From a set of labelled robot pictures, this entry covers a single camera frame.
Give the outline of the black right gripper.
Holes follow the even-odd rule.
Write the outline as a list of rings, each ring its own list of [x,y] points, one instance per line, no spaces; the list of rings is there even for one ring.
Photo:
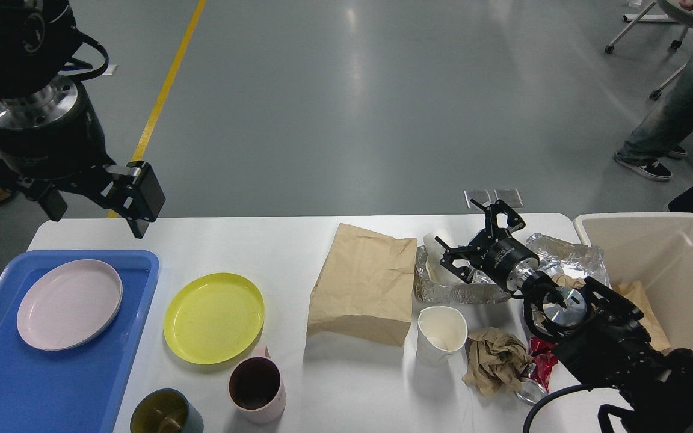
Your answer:
[[[523,282],[539,269],[536,253],[512,238],[515,231],[526,227],[525,220],[505,201],[497,199],[493,203],[482,204],[470,199],[470,204],[484,211],[485,227],[472,241],[497,241],[490,246],[476,246],[474,253],[465,260],[453,260],[454,268],[464,268],[468,281],[461,279],[456,269],[452,272],[440,261],[445,248],[437,238],[448,243],[448,236],[434,236],[434,280],[441,284],[475,283],[473,268],[486,274],[498,287],[508,292],[517,292]]]

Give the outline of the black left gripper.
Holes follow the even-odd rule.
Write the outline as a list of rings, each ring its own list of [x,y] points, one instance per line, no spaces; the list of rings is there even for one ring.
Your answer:
[[[56,76],[33,95],[0,99],[0,187],[38,203],[50,220],[62,219],[68,204],[48,180],[81,172],[80,194],[142,239],[165,205],[164,192],[148,162],[114,164],[82,83]]]

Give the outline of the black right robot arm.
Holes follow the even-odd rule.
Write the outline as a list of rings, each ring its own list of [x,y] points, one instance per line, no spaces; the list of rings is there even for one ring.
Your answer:
[[[485,227],[467,245],[452,247],[437,239],[443,247],[440,265],[465,283],[481,271],[521,299],[531,334],[553,343],[553,353],[578,381],[536,403],[523,431],[530,431],[551,401],[610,387],[629,408],[599,406],[602,432],[613,431],[613,417],[628,432],[693,432],[693,351],[679,348],[663,355],[652,348],[640,323],[644,313],[593,277],[578,289],[553,282],[541,270],[538,255],[513,237],[525,220],[503,200],[478,208],[484,211]]]

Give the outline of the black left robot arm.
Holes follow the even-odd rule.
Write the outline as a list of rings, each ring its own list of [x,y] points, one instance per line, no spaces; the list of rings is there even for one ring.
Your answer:
[[[54,221],[68,208],[63,192],[83,195],[141,239],[165,195],[148,162],[119,165],[107,153],[84,82],[108,61],[68,1],[0,1],[0,186]]]

